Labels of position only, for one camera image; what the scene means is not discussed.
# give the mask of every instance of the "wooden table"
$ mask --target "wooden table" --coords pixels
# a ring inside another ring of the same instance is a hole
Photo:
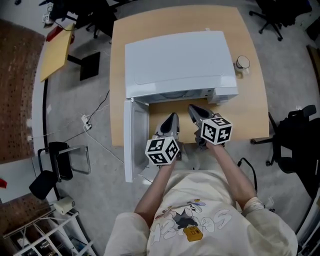
[[[197,127],[188,114],[195,104],[220,113],[233,123],[232,140],[269,136],[268,105],[265,83],[255,46],[248,29],[235,7],[188,5],[157,9],[132,15],[114,23],[110,60],[110,122],[114,146],[124,145],[125,45],[163,35],[204,31],[223,31],[233,62],[240,55],[250,60],[250,75],[237,78],[239,95],[221,105],[206,99],[181,100],[151,104],[149,132],[168,114],[179,116],[179,141],[194,143]]]
[[[41,82],[66,64],[73,29],[74,24],[72,23],[68,25],[65,30],[57,34],[50,42],[45,43],[40,75]]]
[[[96,52],[82,59],[68,54],[75,24],[68,25],[60,31],[50,42],[45,42],[45,52],[42,61],[40,80],[43,82],[54,72],[61,69],[68,61],[80,65],[80,81],[99,74],[100,52]]]

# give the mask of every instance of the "gray carpet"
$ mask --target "gray carpet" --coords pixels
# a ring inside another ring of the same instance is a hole
[[[284,40],[278,42],[272,28],[263,34],[258,30],[264,21],[249,16],[249,10],[259,12],[254,1],[245,0],[138,0],[118,8],[116,16],[137,14],[153,9],[190,5],[213,4],[238,7],[254,42],[262,68],[269,111],[276,121],[284,119],[297,106],[314,104],[320,111],[320,97],[316,76],[306,45],[313,44],[307,34],[297,26],[281,30]],[[101,51],[99,75],[79,82],[79,68],[68,63],[49,79],[47,105],[52,110],[47,116],[48,132],[62,131],[48,136],[49,141],[65,141],[83,131],[81,114],[91,114],[109,89],[111,45],[109,37],[100,33],[97,39],[85,29],[75,32],[71,45],[72,55],[81,58]],[[109,104],[109,99],[102,106]],[[120,159],[124,159],[122,147],[112,147],[109,106],[92,118],[93,129],[89,134]],[[60,190],[75,199],[80,220],[99,255],[103,255],[114,220],[119,213],[132,211],[148,187],[142,177],[133,183],[125,182],[124,165],[86,134],[68,142],[71,146],[88,145],[92,173],[88,176],[75,173],[70,181],[58,184]],[[285,174],[277,164],[266,167],[271,155],[271,145],[250,145],[249,141],[232,141],[226,149],[237,162],[246,157],[254,166],[258,182],[258,196],[264,203],[272,197],[276,212],[294,229],[299,226],[310,198],[294,173]],[[209,160],[202,166],[212,169]],[[251,170],[243,164],[243,170],[252,178]]]

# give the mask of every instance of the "cartoon print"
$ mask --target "cartoon print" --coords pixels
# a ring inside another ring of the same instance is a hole
[[[212,218],[209,218],[209,217],[204,217],[202,220],[201,220],[201,224],[200,226],[202,227],[202,230],[201,231],[204,231],[204,228],[212,233],[215,231],[215,223],[214,221],[212,220]]]
[[[197,214],[199,214],[199,213],[202,212],[202,209],[201,209],[200,206],[205,206],[205,205],[206,205],[206,204],[205,204],[204,202],[200,202],[200,199],[195,199],[195,200],[193,200],[193,201],[187,202],[185,205],[177,206],[176,208],[180,208],[180,207],[183,207],[183,206],[190,206],[190,208],[188,208],[187,211],[190,211],[190,210],[191,210],[191,211],[196,212]],[[169,216],[169,214],[171,214],[172,217],[174,217],[174,216],[177,214],[177,212],[172,211],[171,208],[172,208],[172,205],[169,206],[167,209],[164,209],[164,210],[162,211],[162,214],[156,216],[154,219],[155,219],[155,220],[159,220],[159,219],[161,219],[162,217],[163,217],[163,218],[166,218],[166,217]]]
[[[172,216],[175,223],[178,224],[178,230],[187,228],[190,226],[198,226],[198,223],[194,221],[192,210],[185,208],[182,214],[174,212],[175,216]]]
[[[220,226],[218,226],[218,230],[221,230],[231,220],[232,216],[230,214],[227,214],[227,212],[229,212],[228,209],[221,209],[214,215],[214,223],[219,223],[220,221],[222,221]]]
[[[160,241],[160,234],[161,234],[161,228],[160,228],[160,224],[158,223],[155,227],[154,230],[150,230],[150,242],[151,245],[153,245],[155,242],[159,242]]]
[[[178,213],[175,210],[171,210],[173,206],[169,206],[162,211],[162,214],[155,217],[155,220],[161,218],[168,218],[162,225],[158,223],[154,230],[150,230],[151,245],[155,242],[159,242],[161,236],[167,240],[173,238],[177,233],[179,236],[186,236],[189,242],[201,240],[203,232],[213,233],[215,231],[215,224],[218,230],[221,230],[231,219],[232,216],[227,213],[229,209],[220,209],[212,218],[203,217],[201,221],[194,216],[199,214],[203,210],[201,206],[205,206],[204,202],[200,199],[188,201],[186,204],[175,207],[176,209],[185,207],[182,213]]]

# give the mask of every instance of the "mug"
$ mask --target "mug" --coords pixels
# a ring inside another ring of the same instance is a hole
[[[234,64],[234,69],[243,75],[249,75],[250,60],[246,56],[239,56]]]

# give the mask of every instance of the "power strip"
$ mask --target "power strip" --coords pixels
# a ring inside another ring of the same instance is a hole
[[[83,115],[81,117],[81,120],[82,120],[82,122],[84,124],[84,128],[85,128],[86,131],[88,131],[88,130],[90,130],[92,128],[92,124],[88,122],[88,118],[85,115]]]

